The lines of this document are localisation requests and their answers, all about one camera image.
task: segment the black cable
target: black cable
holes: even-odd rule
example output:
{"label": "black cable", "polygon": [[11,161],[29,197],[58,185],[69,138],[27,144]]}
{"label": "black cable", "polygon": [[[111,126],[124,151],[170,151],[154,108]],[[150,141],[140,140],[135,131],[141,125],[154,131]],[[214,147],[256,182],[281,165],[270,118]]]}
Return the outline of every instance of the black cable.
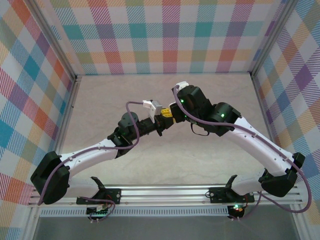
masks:
{"label": "black cable", "polygon": [[192,131],[194,134],[199,135],[199,136],[203,136],[203,137],[209,136],[210,132],[208,132],[208,131],[207,131],[207,135],[195,133],[193,125],[194,125],[194,124],[191,123],[191,124],[190,124],[190,127],[191,127],[191,131]]}

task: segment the plaid wall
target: plaid wall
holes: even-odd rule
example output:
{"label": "plaid wall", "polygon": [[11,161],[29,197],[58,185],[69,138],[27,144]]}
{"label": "plaid wall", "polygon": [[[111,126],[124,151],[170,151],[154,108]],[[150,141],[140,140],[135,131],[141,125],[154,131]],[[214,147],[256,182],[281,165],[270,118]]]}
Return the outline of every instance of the plaid wall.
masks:
{"label": "plaid wall", "polygon": [[286,2],[36,1],[75,72],[87,75],[247,72]]}
{"label": "plaid wall", "polygon": [[268,42],[269,40],[269,37],[271,35],[271,33],[273,32],[274,28],[276,27],[277,25],[277,21],[279,19],[279,17],[281,16],[283,10],[284,10],[284,7],[285,5],[288,3],[289,0],[281,0],[281,3],[280,5],[278,6],[275,14],[273,15],[273,18],[272,18],[272,21],[269,25],[269,27],[267,28],[267,30],[265,31],[264,33],[264,36],[262,38],[262,41],[259,45],[259,48],[257,49],[257,51],[255,52],[255,55],[253,57],[253,60],[250,64],[250,67],[248,69],[248,72],[252,72],[252,70],[254,69],[254,66],[256,65],[257,63],[257,60],[259,59],[260,57],[260,54],[261,54],[261,51],[262,49],[264,48],[264,46],[266,45],[266,43]]}
{"label": "plaid wall", "polygon": [[320,234],[320,0],[300,0],[255,84],[277,144],[306,156],[313,196],[310,223]]}
{"label": "plaid wall", "polygon": [[23,0],[0,0],[0,240],[16,240],[30,176],[54,147],[72,81]]}

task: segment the white floor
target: white floor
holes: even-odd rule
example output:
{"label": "white floor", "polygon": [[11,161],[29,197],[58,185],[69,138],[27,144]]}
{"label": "white floor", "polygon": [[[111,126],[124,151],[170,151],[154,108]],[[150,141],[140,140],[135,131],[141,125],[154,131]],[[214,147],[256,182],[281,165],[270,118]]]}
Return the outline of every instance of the white floor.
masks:
{"label": "white floor", "polygon": [[[174,102],[171,88],[187,81],[199,86],[211,103],[227,102],[267,136],[249,74],[106,75],[82,78],[63,153],[91,146],[113,133],[127,101],[158,100],[163,107]],[[147,110],[134,106],[139,119]],[[190,124],[179,123],[163,132],[141,138],[125,156],[88,168],[76,177],[98,177],[104,184],[225,184],[234,174],[262,169],[237,145],[210,134],[198,136]]]}

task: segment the metal grate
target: metal grate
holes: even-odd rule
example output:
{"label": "metal grate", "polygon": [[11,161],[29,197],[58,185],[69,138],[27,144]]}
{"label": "metal grate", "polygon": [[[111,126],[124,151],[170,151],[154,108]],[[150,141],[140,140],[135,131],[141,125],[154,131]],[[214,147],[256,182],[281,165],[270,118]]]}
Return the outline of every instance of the metal grate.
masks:
{"label": "metal grate", "polygon": [[[226,206],[199,207],[118,207],[110,217],[189,217],[189,216],[227,216]],[[46,207],[40,217],[85,217],[85,207]]]}

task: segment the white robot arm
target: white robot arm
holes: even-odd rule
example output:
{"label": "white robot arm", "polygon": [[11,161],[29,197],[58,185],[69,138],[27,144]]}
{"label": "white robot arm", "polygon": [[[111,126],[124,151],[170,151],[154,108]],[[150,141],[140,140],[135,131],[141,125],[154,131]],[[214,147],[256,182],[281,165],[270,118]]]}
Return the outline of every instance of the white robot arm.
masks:
{"label": "white robot arm", "polygon": [[[143,106],[149,108],[149,117],[141,121],[135,113],[131,112],[139,136],[148,135],[153,131],[157,131],[161,136],[162,131],[174,123],[187,121],[191,124],[197,124],[209,133],[215,133],[221,138],[227,138],[236,143],[264,166],[264,169],[253,175],[232,176],[224,189],[212,189],[211,201],[233,203],[240,199],[239,196],[262,190],[277,197],[285,196],[297,179],[297,171],[286,160],[291,160],[301,168],[305,157],[300,153],[292,154],[285,151],[271,142],[254,129],[241,116],[240,112],[229,104],[220,102],[212,105],[199,87],[189,85],[186,82],[178,83],[178,85],[176,94],[178,101],[176,99],[176,102],[171,104],[169,108],[162,108],[157,101],[143,101]],[[220,125],[204,124],[195,121],[194,117],[203,120],[203,122],[220,123]],[[235,128],[228,126],[228,124],[242,128]],[[244,129],[249,129],[253,134],[248,134]],[[31,176],[31,181],[39,193],[45,190],[43,198],[45,204],[52,204],[62,197],[80,195],[94,197],[102,188],[97,178],[78,182],[79,180],[72,177],[93,165],[126,154],[133,146],[133,141],[137,137],[139,139],[139,136],[137,136],[129,113],[125,113],[118,122],[118,127],[103,141],[85,149],[62,155],[57,155],[55,152],[48,153]],[[275,152],[275,148],[280,150],[282,155]],[[58,165],[60,166],[44,189],[49,174]]]}

